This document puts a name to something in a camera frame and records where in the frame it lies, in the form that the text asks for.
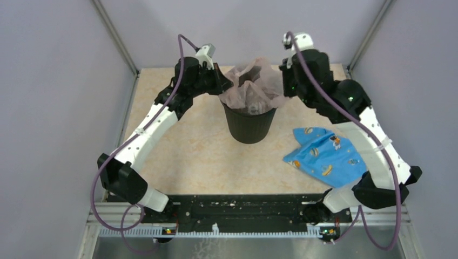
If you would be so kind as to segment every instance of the plastic bag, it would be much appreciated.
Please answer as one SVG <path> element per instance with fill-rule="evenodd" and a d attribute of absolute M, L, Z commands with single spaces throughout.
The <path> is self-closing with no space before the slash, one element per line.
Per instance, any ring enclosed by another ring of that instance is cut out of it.
<path fill-rule="evenodd" d="M 256 115 L 282 107 L 289 99 L 283 96 L 280 71 L 273 70 L 266 58 L 256 58 L 233 67 L 224 75 L 234 84 L 219 99 L 238 112 Z"/>

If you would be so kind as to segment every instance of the white wall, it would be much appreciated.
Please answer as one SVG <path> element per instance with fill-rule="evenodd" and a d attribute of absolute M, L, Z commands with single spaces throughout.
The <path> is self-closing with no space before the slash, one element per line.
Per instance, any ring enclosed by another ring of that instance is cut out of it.
<path fill-rule="evenodd" d="M 89 0 L 2 0 L 0 46 L 0 258 L 75 258 L 133 75 Z"/>
<path fill-rule="evenodd" d="M 281 63 L 283 34 L 306 31 L 332 62 L 349 64 L 383 0 L 102 0 L 138 68 L 174 66 L 177 34 L 213 43 L 214 61 Z"/>
<path fill-rule="evenodd" d="M 354 71 L 393 145 L 423 169 L 406 203 L 426 258 L 456 258 L 457 10 L 396 1 Z"/>

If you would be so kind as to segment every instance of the blue cloth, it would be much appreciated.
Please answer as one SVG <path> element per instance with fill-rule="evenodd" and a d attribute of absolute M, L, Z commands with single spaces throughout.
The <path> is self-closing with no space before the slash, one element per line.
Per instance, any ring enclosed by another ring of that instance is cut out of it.
<path fill-rule="evenodd" d="M 318 127 L 296 128 L 293 133 L 301 147 L 285 156 L 283 161 L 316 179 L 338 188 L 367 171 L 366 164 L 348 139 Z"/>

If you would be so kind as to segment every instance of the beige floor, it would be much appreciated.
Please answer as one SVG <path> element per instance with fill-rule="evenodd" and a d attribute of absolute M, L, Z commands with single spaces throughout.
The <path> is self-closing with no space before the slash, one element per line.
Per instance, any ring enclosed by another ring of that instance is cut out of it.
<path fill-rule="evenodd" d="M 335 79 L 345 79 L 341 64 L 331 69 Z M 173 68 L 142 70 L 126 136 L 172 76 Z M 230 135 L 218 97 L 206 94 L 195 98 L 191 109 L 159 140 L 140 174 L 166 194 L 321 193 L 329 186 L 282 161 L 299 147 L 292 129 L 312 126 L 335 131 L 326 118 L 293 98 L 277 110 L 263 141 L 244 145 Z"/>

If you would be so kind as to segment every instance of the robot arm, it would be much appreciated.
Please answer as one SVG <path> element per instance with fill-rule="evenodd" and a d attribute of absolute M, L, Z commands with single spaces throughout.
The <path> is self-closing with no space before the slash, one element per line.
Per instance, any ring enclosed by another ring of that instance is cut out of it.
<path fill-rule="evenodd" d="M 183 77 L 176 94 L 157 118 L 151 119 L 166 104 L 172 94 L 180 74 L 180 62 L 175 66 L 175 76 L 170 85 L 162 90 L 145 119 L 135 129 L 138 135 L 111 159 L 100 174 L 104 189 L 121 197 L 130 204 L 140 204 L 157 212 L 170 212 L 173 207 L 167 195 L 159 192 L 138 174 L 146 157 L 162 135 L 192 106 L 193 98 L 204 93 L 219 95 L 232 86 L 232 82 L 223 76 L 212 55 L 215 47 L 212 44 L 202 46 L 195 57 L 184 58 Z M 99 168 L 109 158 L 102 154 L 98 159 Z"/>
<path fill-rule="evenodd" d="M 395 205 L 394 181 L 388 163 L 382 155 L 382 149 L 387 151 L 396 166 L 401 202 L 403 202 L 409 193 L 406 185 L 417 182 L 422 173 L 421 169 L 410 166 L 399 156 L 381 128 L 371 106 L 371 100 L 360 84 L 350 79 L 334 80 L 329 68 L 328 56 L 313 49 L 310 35 L 305 33 L 294 35 L 298 43 L 298 50 L 292 46 L 288 38 L 285 35 L 283 43 L 285 49 L 290 50 L 290 55 L 283 60 L 280 66 L 285 96 L 298 96 L 307 107 L 314 108 L 317 113 L 327 117 L 332 124 L 345 133 L 368 167 L 368 171 L 360 180 L 338 189 L 328 190 L 322 201 L 311 206 L 309 213 L 312 215 L 312 222 L 319 222 L 330 216 L 331 213 L 337 213 L 352 206 L 364 205 L 380 209 Z M 383 140 L 382 146 L 376 145 L 366 132 L 343 116 L 316 91 L 306 76 L 297 55 L 304 57 L 321 88 L 341 108 L 369 128 L 378 139 Z"/>

